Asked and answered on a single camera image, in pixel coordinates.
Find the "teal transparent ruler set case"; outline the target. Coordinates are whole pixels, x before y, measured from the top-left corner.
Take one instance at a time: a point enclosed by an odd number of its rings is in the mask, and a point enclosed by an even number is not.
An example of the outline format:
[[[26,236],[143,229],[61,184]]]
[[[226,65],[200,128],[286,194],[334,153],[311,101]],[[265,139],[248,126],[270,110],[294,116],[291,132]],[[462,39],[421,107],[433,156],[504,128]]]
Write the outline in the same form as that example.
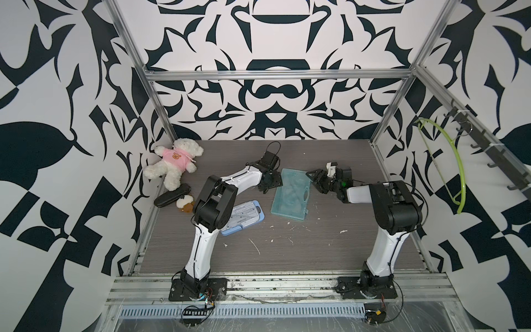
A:
[[[277,216],[304,221],[308,213],[307,204],[311,180],[305,171],[284,168],[282,183],[275,193],[271,213]]]

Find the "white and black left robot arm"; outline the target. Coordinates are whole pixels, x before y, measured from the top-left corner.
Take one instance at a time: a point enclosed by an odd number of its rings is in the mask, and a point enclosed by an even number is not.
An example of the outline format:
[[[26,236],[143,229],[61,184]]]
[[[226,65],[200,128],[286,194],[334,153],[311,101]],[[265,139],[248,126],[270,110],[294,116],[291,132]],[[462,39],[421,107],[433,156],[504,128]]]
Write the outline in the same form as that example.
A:
[[[248,163],[234,174],[224,177],[212,175],[207,179],[194,207],[192,250],[180,272],[180,281],[186,288],[196,293],[206,290],[214,246],[218,234],[231,217],[237,195],[254,187],[264,194],[281,187],[279,163],[277,154],[266,151],[258,161]]]

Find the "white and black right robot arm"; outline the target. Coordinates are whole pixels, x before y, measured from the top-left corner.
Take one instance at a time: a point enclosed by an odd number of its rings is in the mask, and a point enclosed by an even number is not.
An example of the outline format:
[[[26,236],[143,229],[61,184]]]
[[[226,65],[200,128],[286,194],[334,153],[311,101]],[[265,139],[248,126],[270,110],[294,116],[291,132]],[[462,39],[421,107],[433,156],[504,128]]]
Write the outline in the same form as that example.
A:
[[[423,213],[404,181],[363,184],[351,169],[327,163],[306,176],[318,192],[333,192],[342,203],[370,203],[378,225],[375,245],[365,261],[357,289],[372,291],[394,285],[394,266],[403,242],[422,224]]]

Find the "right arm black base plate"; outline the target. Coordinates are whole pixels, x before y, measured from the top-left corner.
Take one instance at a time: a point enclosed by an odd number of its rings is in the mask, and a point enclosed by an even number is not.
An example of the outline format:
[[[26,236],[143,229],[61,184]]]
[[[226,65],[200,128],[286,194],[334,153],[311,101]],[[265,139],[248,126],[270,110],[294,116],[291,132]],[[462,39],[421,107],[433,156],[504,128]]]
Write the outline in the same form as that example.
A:
[[[344,300],[373,300],[381,297],[396,299],[398,297],[393,275],[387,277],[371,277],[369,275],[339,277],[335,291]]]

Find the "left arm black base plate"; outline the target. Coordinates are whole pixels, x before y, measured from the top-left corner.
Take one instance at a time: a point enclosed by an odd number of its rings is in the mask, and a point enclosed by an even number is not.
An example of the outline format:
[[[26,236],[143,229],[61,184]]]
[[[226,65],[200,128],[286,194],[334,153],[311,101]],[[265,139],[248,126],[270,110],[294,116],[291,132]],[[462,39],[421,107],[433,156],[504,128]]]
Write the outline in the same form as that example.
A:
[[[218,300],[227,294],[228,280],[225,278],[206,278],[197,282],[195,279],[176,278],[171,281],[170,302],[193,300]]]

